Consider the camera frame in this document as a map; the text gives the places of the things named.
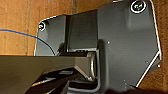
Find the metal plate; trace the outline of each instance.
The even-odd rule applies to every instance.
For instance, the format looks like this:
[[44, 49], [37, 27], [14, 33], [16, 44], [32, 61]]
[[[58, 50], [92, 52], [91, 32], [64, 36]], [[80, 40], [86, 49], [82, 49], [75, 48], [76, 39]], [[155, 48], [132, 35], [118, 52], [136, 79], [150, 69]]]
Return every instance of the metal plate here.
[[[67, 34], [66, 16], [47, 19], [54, 25], [46, 27], [50, 27], [46, 29], [47, 35], [39, 32], [38, 36], [46, 40], [55, 51], [64, 42], [68, 51], [97, 50], [100, 65], [97, 89], [70, 89], [69, 94], [102, 94], [107, 89], [123, 92], [128, 89], [127, 85], [138, 86], [151, 66], [156, 65], [153, 63], [158, 56], [161, 58], [152, 2], [143, 0], [145, 9], [134, 13], [131, 11], [134, 1], [117, 1], [94, 11], [72, 15], [68, 26], [68, 41], [64, 41]], [[37, 41], [36, 56], [52, 54], [44, 46]]]

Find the bolt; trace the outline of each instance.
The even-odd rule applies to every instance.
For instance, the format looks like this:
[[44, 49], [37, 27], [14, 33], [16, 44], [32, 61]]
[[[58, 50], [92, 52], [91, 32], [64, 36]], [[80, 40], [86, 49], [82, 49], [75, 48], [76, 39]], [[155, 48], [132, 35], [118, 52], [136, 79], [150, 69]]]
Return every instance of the bolt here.
[[138, 1], [134, 1], [131, 5], [131, 10], [134, 13], [140, 13], [142, 12], [146, 7], [146, 4], [144, 1], [138, 0]]

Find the cable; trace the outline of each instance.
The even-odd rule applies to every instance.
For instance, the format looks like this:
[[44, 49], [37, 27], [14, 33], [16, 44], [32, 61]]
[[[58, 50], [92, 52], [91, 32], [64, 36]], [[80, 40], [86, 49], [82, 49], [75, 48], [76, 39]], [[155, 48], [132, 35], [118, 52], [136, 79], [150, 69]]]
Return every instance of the cable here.
[[17, 34], [21, 34], [21, 35], [25, 35], [25, 36], [29, 36], [29, 37], [38, 39], [39, 41], [41, 41], [42, 43], [44, 43], [45, 45], [47, 45], [50, 48], [50, 50], [53, 53], [53, 55], [55, 56], [54, 50], [51, 48], [51, 46], [49, 44], [47, 44], [45, 41], [43, 41], [42, 39], [40, 39], [40, 38], [38, 38], [36, 36], [32, 36], [32, 35], [29, 35], [29, 34], [17, 32], [17, 31], [13, 31], [13, 30], [8, 30], [8, 29], [0, 29], [0, 31], [7, 31], [7, 32], [12, 32], [12, 33], [17, 33]]

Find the wood grain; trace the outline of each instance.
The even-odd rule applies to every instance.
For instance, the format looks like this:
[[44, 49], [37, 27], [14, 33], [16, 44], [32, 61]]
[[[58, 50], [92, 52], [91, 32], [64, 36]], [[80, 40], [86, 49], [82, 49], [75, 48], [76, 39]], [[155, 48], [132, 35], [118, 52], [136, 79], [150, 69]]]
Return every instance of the wood grain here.
[[[0, 28], [36, 36], [41, 20], [98, 8], [112, 0], [0, 0]], [[161, 68], [148, 73], [140, 88], [168, 91], [168, 0], [152, 0], [161, 41]], [[0, 32], [0, 55], [33, 55], [35, 39]]]

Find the mounting plate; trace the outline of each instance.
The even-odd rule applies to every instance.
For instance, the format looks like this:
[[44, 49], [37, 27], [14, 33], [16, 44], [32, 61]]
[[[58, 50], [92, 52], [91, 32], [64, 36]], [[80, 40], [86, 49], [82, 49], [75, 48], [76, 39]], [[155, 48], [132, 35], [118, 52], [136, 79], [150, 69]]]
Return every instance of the mounting plate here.
[[[138, 87], [148, 70], [159, 63], [161, 49], [153, 4], [142, 0], [145, 8], [135, 13], [131, 8], [135, 1], [141, 0], [115, 1], [97, 10], [42, 21], [48, 24], [38, 31], [38, 37], [55, 52], [97, 51], [97, 87], [69, 88], [69, 94], [101, 94], [107, 89], [123, 92], [129, 85]], [[35, 56], [52, 53], [37, 40]]]

